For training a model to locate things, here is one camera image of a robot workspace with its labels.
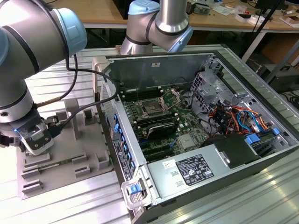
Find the metal workbench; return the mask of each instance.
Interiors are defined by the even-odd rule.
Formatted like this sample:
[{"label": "metal workbench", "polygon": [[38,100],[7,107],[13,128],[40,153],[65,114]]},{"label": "metal workbench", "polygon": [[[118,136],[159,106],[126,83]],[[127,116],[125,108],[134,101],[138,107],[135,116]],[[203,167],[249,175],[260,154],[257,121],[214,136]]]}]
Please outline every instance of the metal workbench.
[{"label": "metal workbench", "polygon": [[[185,50],[217,50],[244,76],[252,71],[241,66],[234,53],[221,45],[189,46]],[[92,59],[113,55],[113,49],[89,49],[78,54],[79,66],[91,68]],[[36,102],[61,95],[72,82],[73,74],[64,62],[32,76],[28,87]],[[231,83],[237,88],[238,83]],[[299,128],[298,113],[288,110],[280,96],[265,91],[261,80],[251,84],[274,105],[287,120]],[[79,105],[93,101],[92,74],[79,73],[68,98],[78,98]],[[64,109],[63,102],[41,108],[42,116]],[[0,223],[130,223],[114,171],[99,175],[23,201],[17,198],[15,149],[1,150]],[[299,151],[283,158],[261,173],[188,204],[152,223],[299,223]]]}]

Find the power supply label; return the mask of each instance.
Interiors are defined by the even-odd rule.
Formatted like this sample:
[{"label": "power supply label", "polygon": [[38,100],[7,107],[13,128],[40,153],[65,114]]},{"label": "power supply label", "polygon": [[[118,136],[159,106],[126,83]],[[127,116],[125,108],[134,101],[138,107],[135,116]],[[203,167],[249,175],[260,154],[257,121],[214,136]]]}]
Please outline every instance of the power supply label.
[{"label": "power supply label", "polygon": [[201,154],[176,162],[176,165],[188,186],[214,176]]}]

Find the wooden table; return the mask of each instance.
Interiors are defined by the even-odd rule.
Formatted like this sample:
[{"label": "wooden table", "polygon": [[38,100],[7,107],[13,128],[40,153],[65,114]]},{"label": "wooden table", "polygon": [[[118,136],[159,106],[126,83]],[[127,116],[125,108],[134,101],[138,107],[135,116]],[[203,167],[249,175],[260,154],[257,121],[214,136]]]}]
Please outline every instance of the wooden table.
[{"label": "wooden table", "polygon": [[[231,4],[234,6],[245,5],[251,14],[255,14],[257,10],[240,0],[236,0]],[[73,10],[86,28],[127,28],[127,20],[122,18],[112,0],[58,0],[52,6],[54,8],[66,7]],[[281,16],[274,15],[273,17],[274,19],[266,24],[242,58],[244,61],[253,53],[266,33],[299,33],[299,29],[294,29],[283,23],[279,19]],[[190,25],[194,30],[235,32],[252,32],[254,27],[249,23],[239,22],[232,14],[224,16],[213,10],[211,10],[210,15],[190,15]]]}]

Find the gray robot arm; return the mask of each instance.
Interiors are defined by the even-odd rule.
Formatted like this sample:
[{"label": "gray robot arm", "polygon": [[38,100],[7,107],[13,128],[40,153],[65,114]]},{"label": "gray robot arm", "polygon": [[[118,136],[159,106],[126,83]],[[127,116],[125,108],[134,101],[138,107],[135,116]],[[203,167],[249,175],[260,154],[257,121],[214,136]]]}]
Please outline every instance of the gray robot arm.
[{"label": "gray robot arm", "polygon": [[130,4],[122,55],[152,53],[152,43],[168,52],[180,52],[189,42],[186,0],[135,0]]},{"label": "gray robot arm", "polygon": [[[49,11],[54,26],[39,4],[37,0],[0,0],[0,135],[2,140],[20,137],[32,154],[52,146],[53,139],[24,80],[87,44],[84,25],[74,12]],[[67,55],[57,27],[67,42]]]}]

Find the wire bundle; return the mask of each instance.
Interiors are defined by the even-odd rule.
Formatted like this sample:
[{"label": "wire bundle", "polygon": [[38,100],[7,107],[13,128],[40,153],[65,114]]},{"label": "wire bundle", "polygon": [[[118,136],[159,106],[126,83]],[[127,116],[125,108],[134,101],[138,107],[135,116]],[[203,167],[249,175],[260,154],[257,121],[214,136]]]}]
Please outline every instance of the wire bundle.
[{"label": "wire bundle", "polygon": [[258,129],[260,131],[268,130],[268,127],[265,125],[261,115],[256,118],[256,115],[259,115],[259,113],[255,112],[249,108],[242,108],[239,106],[233,106],[232,108],[238,111],[237,120],[238,120],[238,123],[240,124],[240,126],[243,127],[244,129],[246,129],[249,133],[251,133],[251,130],[243,124],[244,122],[241,121],[242,112],[244,113],[244,119],[246,118],[245,113],[247,113],[248,115],[250,115],[252,117],[256,126],[258,127]]},{"label": "wire bundle", "polygon": [[252,133],[253,131],[250,129],[250,127],[246,126],[245,123],[249,117],[253,119],[260,132],[268,130],[268,127],[265,125],[259,113],[249,108],[242,108],[239,106],[232,106],[230,110],[226,110],[225,107],[226,106],[218,106],[211,114],[209,114],[210,119],[223,120],[220,124],[221,128],[218,128],[219,130],[222,130],[223,134]]}]

